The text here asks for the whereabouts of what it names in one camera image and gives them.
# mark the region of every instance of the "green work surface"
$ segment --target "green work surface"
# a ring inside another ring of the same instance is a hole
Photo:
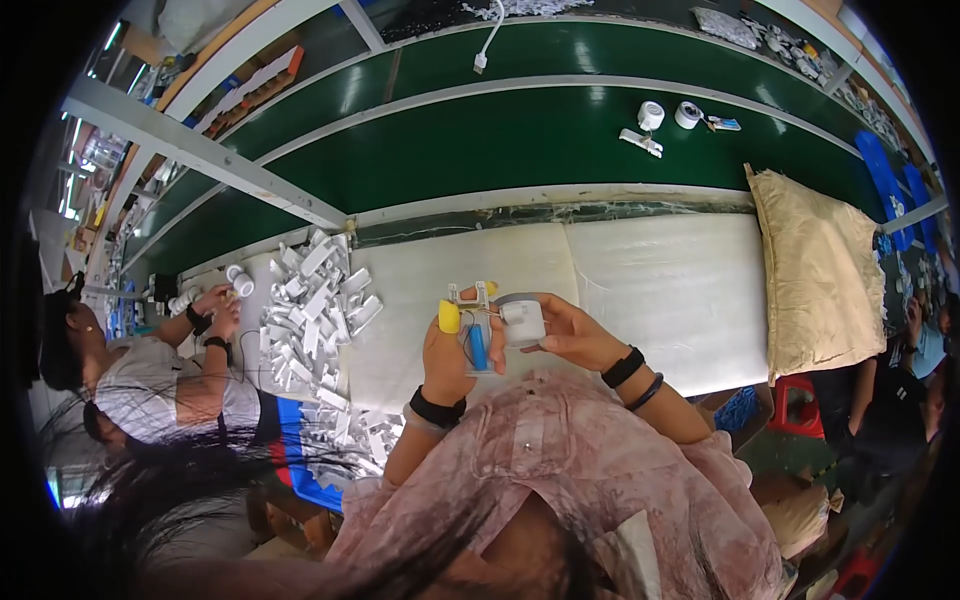
[[[742,132],[683,130],[666,121],[663,158],[617,139],[640,101],[681,97],[619,87],[562,87],[461,98],[376,119],[321,139],[272,171],[347,213],[461,193],[561,183],[644,182],[747,190],[743,163],[774,169],[882,216],[866,165],[825,139],[745,108],[703,101]],[[458,207],[452,205],[449,211]],[[228,218],[224,227],[218,220]],[[303,221],[227,189],[152,246],[155,271],[174,273]],[[199,237],[209,239],[197,241]],[[188,245],[176,240],[189,239]]]

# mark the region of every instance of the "white cylindrical part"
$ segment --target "white cylindrical part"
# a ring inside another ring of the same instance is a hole
[[[663,123],[664,114],[666,113],[663,111],[662,106],[652,100],[648,100],[640,105],[640,112],[636,114],[636,121],[642,130],[652,132]]]
[[[704,118],[704,112],[697,108],[697,105],[684,100],[673,113],[673,118],[677,120],[677,125],[685,130],[692,130],[700,119]]]
[[[233,281],[241,273],[243,273],[243,267],[241,267],[240,265],[229,265],[227,266],[226,269],[224,269],[224,275],[227,276],[227,281],[229,281],[230,283],[233,283]]]
[[[543,325],[543,312],[536,300],[518,300],[500,304],[500,318],[503,319],[504,336],[507,348],[528,348],[536,346],[546,337]]]
[[[253,279],[246,273],[241,273],[233,280],[233,289],[237,291],[240,298],[246,298],[253,293]]]

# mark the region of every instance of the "pile of white plastic parts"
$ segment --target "pile of white plastic parts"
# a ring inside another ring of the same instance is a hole
[[[280,244],[280,261],[270,263],[276,283],[260,328],[261,368],[273,374],[278,396],[301,400],[300,446],[307,465],[322,488],[340,490],[356,476],[382,475],[403,432],[401,416],[360,411],[338,392],[339,348],[383,308],[365,292],[372,282],[367,269],[350,272],[348,243],[345,233],[318,230],[299,249]],[[311,464],[311,455],[331,447],[353,468]]]

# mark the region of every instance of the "pink floral shirt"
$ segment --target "pink floral shirt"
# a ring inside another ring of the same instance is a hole
[[[469,547],[479,555],[536,492],[558,516],[575,518],[595,549],[646,511],[662,598],[710,597],[704,561],[727,597],[769,598],[780,552],[750,482],[726,432],[677,445],[592,381],[531,372],[473,403],[399,489],[355,482],[326,559],[360,565],[396,556],[424,514],[443,527],[484,489],[497,506]]]

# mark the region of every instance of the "plastic bag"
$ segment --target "plastic bag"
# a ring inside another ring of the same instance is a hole
[[[700,23],[700,29],[704,32],[712,36],[722,37],[737,46],[756,50],[756,36],[753,30],[744,25],[740,19],[700,7],[691,10],[697,17],[697,22]]]

